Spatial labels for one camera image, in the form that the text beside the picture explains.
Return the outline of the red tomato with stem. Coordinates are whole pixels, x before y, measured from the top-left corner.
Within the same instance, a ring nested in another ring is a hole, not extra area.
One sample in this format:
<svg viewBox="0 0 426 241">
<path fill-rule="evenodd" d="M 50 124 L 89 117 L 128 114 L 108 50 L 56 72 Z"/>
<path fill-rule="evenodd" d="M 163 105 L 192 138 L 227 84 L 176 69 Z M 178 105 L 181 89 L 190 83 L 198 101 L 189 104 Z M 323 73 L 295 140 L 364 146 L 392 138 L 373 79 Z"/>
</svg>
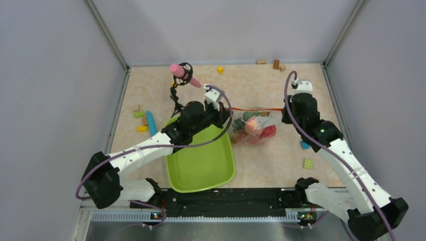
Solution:
<svg viewBox="0 0 426 241">
<path fill-rule="evenodd" d="M 260 134 L 260 138 L 267 139 L 275 135 L 276 135 L 276 125 L 272 125 L 263 129 L 262 133 Z"/>
</svg>

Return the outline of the pink peach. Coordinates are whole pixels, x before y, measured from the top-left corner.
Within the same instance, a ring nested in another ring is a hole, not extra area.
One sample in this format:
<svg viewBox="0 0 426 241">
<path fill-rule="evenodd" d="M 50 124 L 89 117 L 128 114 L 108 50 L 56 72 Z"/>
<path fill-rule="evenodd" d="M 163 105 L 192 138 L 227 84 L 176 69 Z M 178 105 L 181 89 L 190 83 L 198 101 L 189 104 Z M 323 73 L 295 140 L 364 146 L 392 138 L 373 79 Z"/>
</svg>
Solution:
<svg viewBox="0 0 426 241">
<path fill-rule="evenodd" d="M 245 131 L 251 136 L 259 136 L 263 128 L 261 124 L 256 121 L 256 117 L 252 117 L 246 122 Z"/>
</svg>

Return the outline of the clear zip top bag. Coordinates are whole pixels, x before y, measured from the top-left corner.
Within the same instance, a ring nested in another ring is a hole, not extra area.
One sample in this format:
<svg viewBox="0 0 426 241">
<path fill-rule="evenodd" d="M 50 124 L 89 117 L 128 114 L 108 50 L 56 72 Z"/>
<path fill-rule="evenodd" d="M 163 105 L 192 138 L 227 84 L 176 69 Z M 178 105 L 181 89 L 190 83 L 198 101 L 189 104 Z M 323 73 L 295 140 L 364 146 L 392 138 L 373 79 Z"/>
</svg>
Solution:
<svg viewBox="0 0 426 241">
<path fill-rule="evenodd" d="M 229 136 L 234 145 L 257 145 L 274 137 L 281 123 L 281 109 L 252 107 L 233 108 Z"/>
</svg>

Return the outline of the green plastic tray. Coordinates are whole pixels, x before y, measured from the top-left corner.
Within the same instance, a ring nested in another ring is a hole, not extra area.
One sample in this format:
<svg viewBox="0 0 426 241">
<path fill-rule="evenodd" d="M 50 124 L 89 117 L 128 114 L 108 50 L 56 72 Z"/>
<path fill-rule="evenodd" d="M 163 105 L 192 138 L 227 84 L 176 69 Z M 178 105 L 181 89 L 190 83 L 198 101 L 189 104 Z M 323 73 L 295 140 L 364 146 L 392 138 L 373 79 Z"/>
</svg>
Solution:
<svg viewBox="0 0 426 241">
<path fill-rule="evenodd" d="M 165 160 L 169 184 L 179 193 L 216 188 L 232 181 L 236 174 L 228 133 L 208 145 L 182 149 Z"/>
</svg>

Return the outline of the black grape bunch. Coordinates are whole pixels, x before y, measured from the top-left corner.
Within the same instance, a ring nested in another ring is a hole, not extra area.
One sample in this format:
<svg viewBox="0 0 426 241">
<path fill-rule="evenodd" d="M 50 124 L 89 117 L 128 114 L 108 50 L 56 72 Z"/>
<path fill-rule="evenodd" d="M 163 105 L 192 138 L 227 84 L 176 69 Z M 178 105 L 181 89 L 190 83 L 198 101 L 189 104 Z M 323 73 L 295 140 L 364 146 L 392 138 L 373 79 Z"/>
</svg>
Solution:
<svg viewBox="0 0 426 241">
<path fill-rule="evenodd" d="M 233 131 L 234 133 L 245 132 L 246 122 L 242 118 L 233 120 Z"/>
</svg>

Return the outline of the green orange mango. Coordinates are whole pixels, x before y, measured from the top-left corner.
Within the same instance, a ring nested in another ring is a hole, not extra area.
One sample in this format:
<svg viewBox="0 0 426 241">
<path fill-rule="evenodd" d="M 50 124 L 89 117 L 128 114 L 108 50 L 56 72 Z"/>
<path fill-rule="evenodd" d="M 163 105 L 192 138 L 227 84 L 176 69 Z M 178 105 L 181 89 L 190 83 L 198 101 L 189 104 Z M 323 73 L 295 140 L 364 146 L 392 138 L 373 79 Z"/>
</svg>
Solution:
<svg viewBox="0 0 426 241">
<path fill-rule="evenodd" d="M 247 122 L 252 117 L 258 116 L 268 116 L 269 112 L 267 111 L 246 111 L 243 113 L 243 121 Z"/>
</svg>

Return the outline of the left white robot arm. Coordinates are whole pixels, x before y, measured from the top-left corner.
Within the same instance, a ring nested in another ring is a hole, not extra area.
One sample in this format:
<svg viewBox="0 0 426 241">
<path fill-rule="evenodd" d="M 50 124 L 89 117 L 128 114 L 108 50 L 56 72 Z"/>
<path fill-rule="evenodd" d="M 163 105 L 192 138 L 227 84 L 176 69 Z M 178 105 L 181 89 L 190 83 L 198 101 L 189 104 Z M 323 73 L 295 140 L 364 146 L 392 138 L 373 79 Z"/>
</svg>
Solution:
<svg viewBox="0 0 426 241">
<path fill-rule="evenodd" d="M 160 192 L 149 188 L 141 196 L 139 192 L 129 191 L 124 183 L 127 175 L 160 157 L 195 148 L 197 145 L 193 143 L 193 137 L 210 126 L 225 133 L 232 122 L 232 115 L 232 107 L 225 107 L 222 102 L 189 102 L 179 117 L 149 139 L 120 152 L 93 154 L 78 185 L 76 197 L 84 199 L 79 195 L 84 188 L 98 209 L 111 206 L 123 193 L 127 199 L 142 200 L 148 207 L 158 206 Z"/>
</svg>

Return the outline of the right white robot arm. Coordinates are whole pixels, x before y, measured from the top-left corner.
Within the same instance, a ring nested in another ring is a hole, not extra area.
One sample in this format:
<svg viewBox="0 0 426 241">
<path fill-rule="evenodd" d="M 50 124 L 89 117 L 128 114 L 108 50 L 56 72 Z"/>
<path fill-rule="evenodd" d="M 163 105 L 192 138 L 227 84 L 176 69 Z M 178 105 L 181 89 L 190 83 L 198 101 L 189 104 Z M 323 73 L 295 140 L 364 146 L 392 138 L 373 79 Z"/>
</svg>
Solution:
<svg viewBox="0 0 426 241">
<path fill-rule="evenodd" d="M 284 87 L 282 121 L 292 124 L 301 139 L 337 174 L 350 197 L 314 178 L 299 180 L 295 202 L 325 208 L 344 222 L 357 240 L 396 240 L 397 228 L 408 211 L 403 198 L 385 191 L 355 157 L 336 125 L 321 119 L 313 85 L 307 79 L 288 79 Z"/>
</svg>

